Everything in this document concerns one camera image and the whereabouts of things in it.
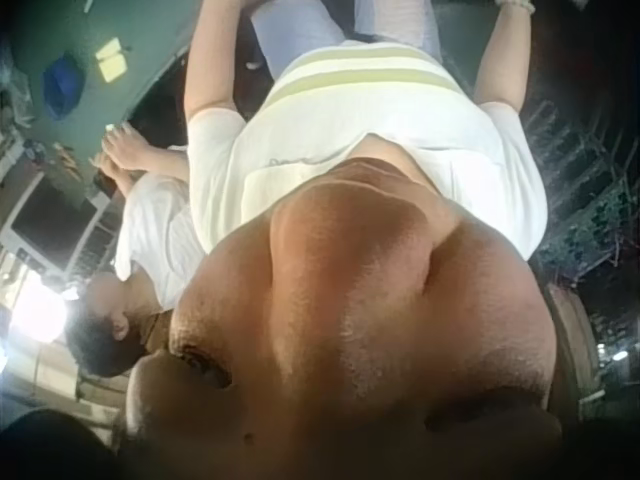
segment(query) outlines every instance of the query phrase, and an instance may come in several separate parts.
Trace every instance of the nostril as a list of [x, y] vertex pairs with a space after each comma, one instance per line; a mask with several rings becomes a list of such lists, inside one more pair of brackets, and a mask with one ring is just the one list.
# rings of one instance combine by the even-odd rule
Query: nostril
[[203, 354], [197, 349], [193, 347], [186, 347], [178, 357], [212, 387], [225, 389], [231, 385], [231, 374], [218, 362], [212, 360], [209, 356]]

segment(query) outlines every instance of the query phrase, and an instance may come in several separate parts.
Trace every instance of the desk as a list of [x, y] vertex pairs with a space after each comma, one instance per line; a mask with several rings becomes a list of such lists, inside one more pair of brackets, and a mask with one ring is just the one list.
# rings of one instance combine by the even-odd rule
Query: desk
[[[88, 14], [83, 0], [30, 0], [17, 8], [10, 41], [17, 67], [29, 76], [37, 119], [25, 135], [50, 152], [54, 142], [71, 147], [89, 183], [95, 169], [88, 158], [100, 148], [108, 124], [125, 119], [154, 82], [184, 52], [197, 18], [199, 0], [97, 0]], [[107, 84], [95, 54], [114, 37], [125, 50], [127, 72]], [[42, 73], [70, 52], [86, 75], [79, 105], [61, 121], [45, 111]], [[52, 181], [76, 198], [84, 187], [60, 168]]]

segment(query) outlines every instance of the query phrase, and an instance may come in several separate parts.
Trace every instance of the person in white shirt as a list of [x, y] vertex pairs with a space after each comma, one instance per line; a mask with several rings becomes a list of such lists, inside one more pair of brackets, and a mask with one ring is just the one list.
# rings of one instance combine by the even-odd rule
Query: person in white shirt
[[[95, 275], [69, 305], [69, 348], [89, 373], [129, 370], [166, 346], [169, 315], [204, 257], [191, 218], [184, 152], [151, 147], [129, 125], [109, 132], [94, 163], [126, 198], [115, 273]], [[146, 173], [136, 182], [128, 170]]]
[[[194, 478], [535, 465], [559, 432], [555, 332], [526, 263], [547, 219], [518, 118], [533, 7], [498, 2], [472, 100], [437, 60], [428, 0], [356, 0], [372, 44], [319, 0], [258, 3], [202, 3], [185, 111], [208, 256], [170, 351], [132, 376], [131, 430]], [[244, 7], [277, 77], [248, 123]]]

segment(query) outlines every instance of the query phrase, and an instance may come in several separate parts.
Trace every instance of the neck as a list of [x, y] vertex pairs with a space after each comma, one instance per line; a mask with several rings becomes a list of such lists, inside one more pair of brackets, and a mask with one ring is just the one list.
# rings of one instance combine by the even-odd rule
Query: neck
[[130, 321], [161, 311], [153, 282], [143, 269], [138, 269], [125, 282], [125, 315]]

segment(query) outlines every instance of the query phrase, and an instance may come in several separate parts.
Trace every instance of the ear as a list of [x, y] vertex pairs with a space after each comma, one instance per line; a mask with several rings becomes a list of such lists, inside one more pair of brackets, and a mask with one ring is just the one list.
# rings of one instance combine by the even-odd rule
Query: ear
[[113, 338], [118, 342], [121, 342], [129, 334], [129, 319], [122, 313], [117, 313], [111, 317], [111, 323], [113, 325]]

